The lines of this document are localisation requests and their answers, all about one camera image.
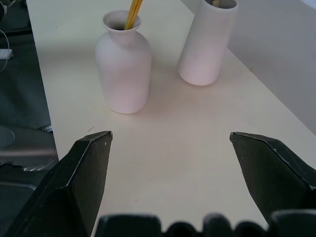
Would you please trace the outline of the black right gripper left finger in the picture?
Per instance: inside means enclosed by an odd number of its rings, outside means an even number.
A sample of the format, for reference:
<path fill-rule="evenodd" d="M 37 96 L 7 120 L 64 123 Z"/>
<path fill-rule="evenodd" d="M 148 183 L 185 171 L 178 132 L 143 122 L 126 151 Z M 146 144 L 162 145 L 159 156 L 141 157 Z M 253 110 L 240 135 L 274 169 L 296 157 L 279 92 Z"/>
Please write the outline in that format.
<path fill-rule="evenodd" d="M 4 166 L 4 237 L 91 237 L 113 134 L 77 140 L 50 170 Z"/>

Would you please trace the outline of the white tall cylinder vase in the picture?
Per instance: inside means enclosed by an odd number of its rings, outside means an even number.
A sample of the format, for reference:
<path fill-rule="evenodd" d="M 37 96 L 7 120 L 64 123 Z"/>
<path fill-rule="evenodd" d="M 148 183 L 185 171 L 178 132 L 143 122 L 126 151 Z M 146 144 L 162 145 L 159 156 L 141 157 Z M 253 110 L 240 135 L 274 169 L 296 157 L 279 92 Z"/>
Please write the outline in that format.
<path fill-rule="evenodd" d="M 198 86 L 217 80 L 238 11 L 236 0 L 211 1 L 200 0 L 178 62 L 179 76 Z"/>

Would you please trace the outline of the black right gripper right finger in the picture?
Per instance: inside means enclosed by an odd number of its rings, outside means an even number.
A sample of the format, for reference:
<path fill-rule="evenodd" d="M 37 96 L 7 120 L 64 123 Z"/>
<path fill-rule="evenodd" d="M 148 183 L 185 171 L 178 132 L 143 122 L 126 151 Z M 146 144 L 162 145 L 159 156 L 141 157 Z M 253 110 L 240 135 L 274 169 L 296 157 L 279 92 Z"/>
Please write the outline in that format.
<path fill-rule="evenodd" d="M 271 230 L 316 230 L 316 169 L 280 140 L 232 132 L 249 193 Z"/>

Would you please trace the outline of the white narrow-necked bottle vase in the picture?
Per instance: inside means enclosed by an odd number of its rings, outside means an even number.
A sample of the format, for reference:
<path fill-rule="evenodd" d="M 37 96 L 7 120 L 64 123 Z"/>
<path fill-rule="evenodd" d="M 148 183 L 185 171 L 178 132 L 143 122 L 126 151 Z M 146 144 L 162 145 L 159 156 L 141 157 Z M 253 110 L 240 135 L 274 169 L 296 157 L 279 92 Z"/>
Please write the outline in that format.
<path fill-rule="evenodd" d="M 150 89 L 152 51 L 147 39 L 137 30 L 136 17 L 125 30 L 127 10 L 115 10 L 103 17 L 106 32 L 95 46 L 95 60 L 101 89 L 111 110 L 132 114 L 147 103 Z"/>

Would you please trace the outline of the yellow flower stems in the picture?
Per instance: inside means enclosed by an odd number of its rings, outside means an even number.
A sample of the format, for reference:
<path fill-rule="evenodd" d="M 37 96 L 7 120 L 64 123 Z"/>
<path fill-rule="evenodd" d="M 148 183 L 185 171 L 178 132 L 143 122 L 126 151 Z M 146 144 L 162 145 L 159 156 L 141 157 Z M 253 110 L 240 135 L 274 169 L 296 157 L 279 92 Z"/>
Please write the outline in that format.
<path fill-rule="evenodd" d="M 133 27 L 142 2 L 143 0 L 132 0 L 124 30 L 129 30 Z"/>

